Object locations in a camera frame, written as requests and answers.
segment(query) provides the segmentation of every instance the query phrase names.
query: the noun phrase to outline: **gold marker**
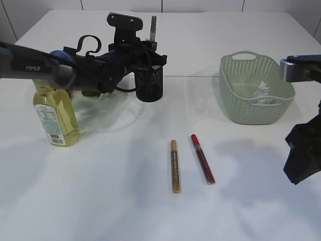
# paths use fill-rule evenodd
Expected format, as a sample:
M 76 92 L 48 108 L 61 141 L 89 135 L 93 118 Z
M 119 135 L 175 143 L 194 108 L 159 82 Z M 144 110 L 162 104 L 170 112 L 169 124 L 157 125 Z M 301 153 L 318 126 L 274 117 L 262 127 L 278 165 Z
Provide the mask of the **gold marker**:
M 172 187 L 173 193 L 181 192 L 179 158 L 177 155 L 176 140 L 171 141 L 171 159 L 172 159 Z

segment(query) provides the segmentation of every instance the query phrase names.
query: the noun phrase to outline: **white wall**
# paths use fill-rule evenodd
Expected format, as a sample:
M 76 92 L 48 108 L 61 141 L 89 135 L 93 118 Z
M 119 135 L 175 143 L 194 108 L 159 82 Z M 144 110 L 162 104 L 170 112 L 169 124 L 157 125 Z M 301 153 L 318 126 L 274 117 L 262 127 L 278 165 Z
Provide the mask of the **white wall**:
M 50 10 L 81 10 L 80 0 L 2 0 L 17 38 Z
M 0 1 L 0 42 L 14 43 L 16 38 Z
M 160 13 L 162 0 L 82 0 L 84 10 Z
M 243 0 L 163 0 L 165 13 L 238 12 L 242 11 L 242 7 Z
M 311 35 L 321 18 L 321 0 L 245 0 L 245 12 L 288 12 Z
M 248 11 L 288 12 L 314 35 L 321 0 L 0 0 L 0 41 L 16 41 L 1 1 L 19 39 L 50 10 L 129 10 L 133 12 Z M 321 26 L 316 38 L 321 43 Z

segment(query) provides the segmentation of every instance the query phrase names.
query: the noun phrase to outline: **bottle label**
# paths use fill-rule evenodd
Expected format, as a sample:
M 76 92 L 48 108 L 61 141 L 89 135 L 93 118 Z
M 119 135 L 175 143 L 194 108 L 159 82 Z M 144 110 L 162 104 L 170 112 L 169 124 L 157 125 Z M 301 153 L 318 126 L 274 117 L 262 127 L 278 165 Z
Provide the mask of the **bottle label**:
M 44 104 L 35 105 L 35 109 L 50 143 L 62 146 L 66 145 L 56 110 Z

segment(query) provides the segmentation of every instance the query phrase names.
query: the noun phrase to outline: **white table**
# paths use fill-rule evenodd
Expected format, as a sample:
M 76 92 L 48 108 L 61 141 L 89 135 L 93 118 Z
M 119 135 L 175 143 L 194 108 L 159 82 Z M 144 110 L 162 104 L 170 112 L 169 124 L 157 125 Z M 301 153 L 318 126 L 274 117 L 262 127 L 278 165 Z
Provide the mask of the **white table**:
M 51 52 L 76 48 L 81 36 L 93 34 L 102 40 L 101 53 L 108 52 L 114 36 L 106 21 L 109 12 L 51 11 L 17 44 Z M 320 44 L 287 13 L 121 13 L 143 19 L 141 39 L 149 38 L 151 17 L 157 16 L 157 52 L 169 56 L 167 76 L 218 76 L 221 57 L 244 50 L 277 62 L 288 55 L 321 54 Z M 82 54 L 96 49 L 95 40 L 85 43 Z

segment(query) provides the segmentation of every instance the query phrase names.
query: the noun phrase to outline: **white tabletop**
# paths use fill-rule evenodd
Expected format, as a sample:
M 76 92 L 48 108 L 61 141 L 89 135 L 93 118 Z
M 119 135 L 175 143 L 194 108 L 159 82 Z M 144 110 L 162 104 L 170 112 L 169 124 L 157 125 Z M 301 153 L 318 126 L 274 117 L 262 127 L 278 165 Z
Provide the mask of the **white tabletop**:
M 102 40 L 101 53 L 108 52 L 114 36 L 106 21 L 109 12 L 51 11 L 17 44 L 51 52 L 76 48 L 82 35 L 94 34 Z M 122 13 L 143 19 L 141 39 L 149 38 L 151 17 L 157 16 L 157 52 L 168 55 L 167 76 L 218 76 L 221 57 L 244 50 L 277 62 L 288 55 L 321 54 L 320 44 L 287 13 Z M 86 41 L 82 54 L 97 46 Z
M 0 240 L 319 240 L 321 174 L 294 186 L 283 172 L 284 138 L 317 114 L 318 83 L 296 84 L 277 123 L 244 126 L 226 116 L 218 78 L 165 77 L 157 102 L 114 92 L 78 112 L 87 132 L 70 148 L 47 141 L 30 81 L 0 89 Z M 171 192 L 171 139 L 181 195 Z

